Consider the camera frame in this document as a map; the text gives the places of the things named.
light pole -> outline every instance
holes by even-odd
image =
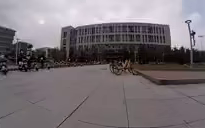
[[[191,26],[190,23],[191,20],[186,20],[185,23],[188,24],[188,31],[189,31],[189,36],[190,36],[190,47],[191,47],[191,52],[190,52],[190,67],[193,67],[193,47],[192,47],[192,37],[191,37]]]
[[[20,39],[16,38],[16,64],[18,65],[18,42]]]

paved ground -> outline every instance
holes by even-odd
[[[106,67],[0,76],[0,128],[205,128],[205,84],[157,86]]]

sky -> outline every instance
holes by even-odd
[[[35,48],[59,47],[64,26],[104,22],[169,24],[172,47],[189,47],[187,19],[205,35],[205,0],[0,0],[0,25]],[[205,36],[200,42],[205,49]]]

white building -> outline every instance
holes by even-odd
[[[102,23],[63,27],[61,31],[61,50],[69,57],[74,51],[97,49],[103,50],[131,49],[139,47],[164,48],[171,46],[169,25],[151,23]]]

building facade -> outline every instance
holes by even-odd
[[[43,47],[43,48],[38,48],[36,49],[36,53],[38,55],[43,55],[46,58],[52,58],[52,52],[54,48],[49,48],[49,47]]]
[[[15,30],[0,26],[0,54],[10,52],[15,32]]]
[[[13,52],[16,52],[17,50],[17,53],[18,55],[20,54],[20,52],[22,51],[25,55],[27,54],[28,52],[28,48],[33,45],[30,44],[30,43],[27,43],[27,42],[23,42],[23,41],[19,41],[15,44],[12,45],[12,51]]]
[[[163,50],[171,46],[169,25],[151,23],[103,23],[64,27],[61,31],[61,49],[69,58],[71,52],[96,50],[138,52],[140,47]]]

